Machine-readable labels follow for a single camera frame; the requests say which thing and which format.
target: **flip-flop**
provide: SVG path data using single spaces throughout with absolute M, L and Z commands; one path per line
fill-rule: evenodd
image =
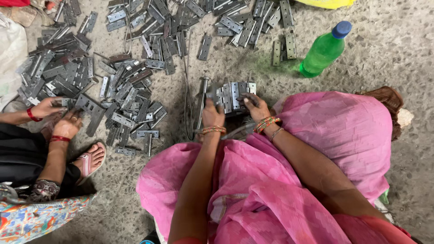
M 95 173 L 105 162 L 105 158 L 107 156 L 107 150 L 105 149 L 105 145 L 102 142 L 97 142 L 96 143 L 98 145 L 98 149 L 102 148 L 102 152 L 104 153 L 104 158 L 101 161 L 101 164 L 93 171 L 91 172 L 91 168 L 90 168 L 90 161 L 92 159 L 92 152 L 85 152 L 83 154 L 81 154 L 77 159 L 82 159 L 83 160 L 83 176 L 84 178 L 80 181 L 80 183 L 78 185 L 82 185 L 93 173 Z

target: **colorful bangle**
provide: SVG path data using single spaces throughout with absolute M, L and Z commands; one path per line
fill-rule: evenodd
M 35 121 L 35 122 L 39 122 L 39 121 L 41 121 L 42 119 L 37 119 L 35 116 L 33 116 L 33 114 L 32 114 L 32 108 L 33 108 L 33 107 L 30 107 L 30 108 L 27 109 L 27 114 L 28 114 L 28 116 L 29 116 L 33 121 Z
M 210 127 L 203 127 L 202 128 L 202 134 L 205 135 L 210 132 L 220 132 L 222 134 L 226 133 L 226 128 L 222 126 L 210 126 Z
M 253 131 L 254 131 L 254 132 L 258 132 L 258 129 L 259 129 L 259 127 L 260 127 L 261 125 L 263 125 L 264 123 L 266 123 L 266 122 L 268 122 L 269 120 L 272 120 L 272 119 L 274 119 L 274 118 L 275 118 L 274 116 L 270 116 L 270 117 L 267 117 L 267 118 L 265 118 L 265 119 L 259 121 L 259 123 L 255 126 L 255 128 L 253 129 Z
M 63 137 L 63 136 L 58 136 L 58 135 L 51 136 L 50 142 L 56 142 L 56 141 L 70 142 L 71 139 L 69 139 L 67 137 Z
M 281 122 L 282 120 L 280 118 L 276 118 L 274 116 L 270 116 L 268 118 L 265 118 L 263 120 L 261 120 L 253 129 L 254 132 L 260 134 L 267 126 L 273 124 L 273 123 L 277 123 L 277 122 Z
M 282 121 L 281 118 L 274 118 L 274 119 L 271 119 L 271 120 L 269 120 L 269 121 L 263 123 L 263 124 L 259 127 L 257 133 L 258 133 L 258 134 L 261 134 L 262 131 L 263 131 L 267 126 L 269 126 L 269 125 L 271 125 L 271 124 L 273 124 L 273 123 L 280 122 L 280 121 Z

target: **green plastic bottle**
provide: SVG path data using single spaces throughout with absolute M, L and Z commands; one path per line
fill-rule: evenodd
M 339 22 L 330 33 L 320 35 L 313 42 L 306 58 L 300 64 L 300 72 L 306 78 L 318 76 L 344 51 L 344 38 L 351 30 L 348 21 Z

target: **hand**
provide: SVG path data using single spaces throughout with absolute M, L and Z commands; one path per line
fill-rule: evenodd
M 53 103 L 58 102 L 62 97 L 47 97 L 38 105 L 32 107 L 31 112 L 35 118 L 42 119 L 55 112 L 64 112 L 68 110 L 66 107 L 53 107 Z
M 222 106 L 219 106 L 218 110 L 219 112 L 217 112 L 213 101 L 208 98 L 205 102 L 205 108 L 202 112 L 202 124 L 204 127 L 224 125 L 224 109 Z
M 72 109 L 54 126 L 53 135 L 72 139 L 82 126 L 80 113 L 76 109 Z
M 267 103 L 264 100 L 249 92 L 242 92 L 241 95 L 244 99 L 237 100 L 241 106 L 246 106 L 249 109 L 255 123 L 259 123 L 261 120 L 271 116 Z

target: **concrete floor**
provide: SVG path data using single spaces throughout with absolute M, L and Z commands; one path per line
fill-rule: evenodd
M 92 51 L 106 56 L 123 52 L 125 28 L 108 33 L 104 24 L 108 0 L 84 1 L 78 26 L 90 11 L 99 13 L 92 33 Z M 293 7 L 298 59 L 272 67 L 272 45 L 282 40 L 288 29 L 281 26 L 261 36 L 257 49 L 226 45 L 228 38 L 217 36 L 213 24 L 217 18 L 206 15 L 196 24 L 191 42 L 190 81 L 195 99 L 200 97 L 200 78 L 210 76 L 214 82 L 246 80 L 257 83 L 257 93 L 269 105 L 279 98 L 299 92 L 336 90 L 355 92 L 381 86 L 393 86 L 404 98 L 405 108 L 414 113 L 410 126 L 405 127 L 398 141 L 392 143 L 391 168 L 386 174 L 390 184 L 387 205 L 397 221 L 424 243 L 434 242 L 433 166 L 434 149 L 430 134 L 434 131 L 433 109 L 433 40 L 434 6 L 430 0 L 365 0 L 355 1 L 350 8 L 325 10 L 296 3 Z M 346 37 L 346 49 L 324 73 L 304 79 L 298 65 L 315 38 L 341 20 L 353 24 Z M 29 51 L 36 47 L 41 31 L 38 16 L 26 29 Z M 204 32 L 213 36 L 208 61 L 195 56 Z M 143 47 L 133 42 L 133 57 L 139 58 Z M 100 57 L 94 56 L 95 63 Z M 183 132 L 184 66 L 174 57 L 176 73 L 163 72 L 152 76 L 152 99 L 160 101 L 168 111 L 160 122 L 161 139 L 154 140 L 152 155 L 177 142 L 186 141 Z M 106 75 L 96 67 L 96 74 Z M 88 93 L 97 97 L 100 86 Z M 103 125 L 89 138 L 82 129 L 73 142 L 73 155 L 79 154 L 96 140 L 105 141 Z M 138 174 L 149 158 L 130 158 L 108 149 L 106 164 L 92 179 L 99 191 L 91 207 L 62 228 L 33 243 L 139 243 L 154 228 L 149 213 L 140 206 L 135 192 Z

